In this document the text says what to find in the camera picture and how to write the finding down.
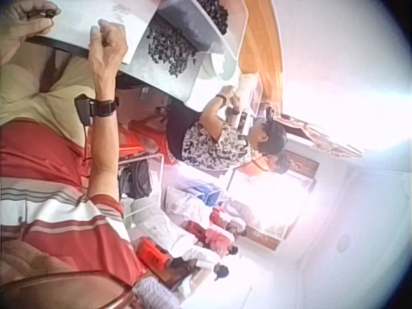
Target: black and white blouse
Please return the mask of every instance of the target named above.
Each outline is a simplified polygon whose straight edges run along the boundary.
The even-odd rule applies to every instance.
[[[199,122],[186,131],[183,139],[183,162],[208,171],[238,167],[250,162],[257,154],[247,137],[228,124],[223,125],[217,142]]]

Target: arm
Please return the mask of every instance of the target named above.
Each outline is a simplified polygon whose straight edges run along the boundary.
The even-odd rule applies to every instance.
[[[52,2],[43,0],[15,0],[0,14],[0,65],[7,63],[28,37],[47,34],[53,21],[45,18],[47,10],[55,15],[60,9]]]
[[[89,63],[95,81],[96,100],[115,99],[117,70],[127,52],[126,35],[120,25],[100,20],[100,29],[90,32]],[[118,128],[117,116],[95,117],[91,136],[93,163],[88,196],[107,194],[118,200]]]
[[[234,89],[232,86],[226,86],[220,91],[220,95],[229,100],[234,95]],[[200,124],[205,128],[211,137],[218,141],[223,129],[223,121],[218,117],[218,111],[223,107],[222,98],[212,99],[205,107],[200,115]]]

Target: red shirt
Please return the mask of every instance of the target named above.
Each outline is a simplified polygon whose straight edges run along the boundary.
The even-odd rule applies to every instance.
[[[131,248],[122,206],[81,192],[82,149],[43,124],[1,127],[1,241],[20,239],[77,270],[134,285],[146,274]]]

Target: wall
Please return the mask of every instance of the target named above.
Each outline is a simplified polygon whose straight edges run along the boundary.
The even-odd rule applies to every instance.
[[[269,249],[242,239],[239,256],[224,261],[230,276],[204,283],[182,304],[182,309],[293,309],[298,271],[289,261],[274,257]]]
[[[303,213],[288,239],[283,241],[276,250],[276,256],[280,258],[299,261],[322,231],[326,219],[335,212],[336,200],[342,189],[349,164],[294,140],[289,140],[286,148],[319,162],[315,175],[316,185],[303,207]]]
[[[411,261],[411,174],[354,169],[301,265],[304,309],[379,308]]]
[[[411,57],[378,1],[272,0],[283,112],[342,141],[383,149],[411,134]]]

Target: pink clothing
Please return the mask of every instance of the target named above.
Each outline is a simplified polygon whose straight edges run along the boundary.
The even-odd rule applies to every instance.
[[[209,244],[211,250],[218,253],[220,256],[225,256],[229,253],[228,248],[234,243],[234,236],[230,232],[223,230],[217,225],[211,225],[205,231],[206,243]]]

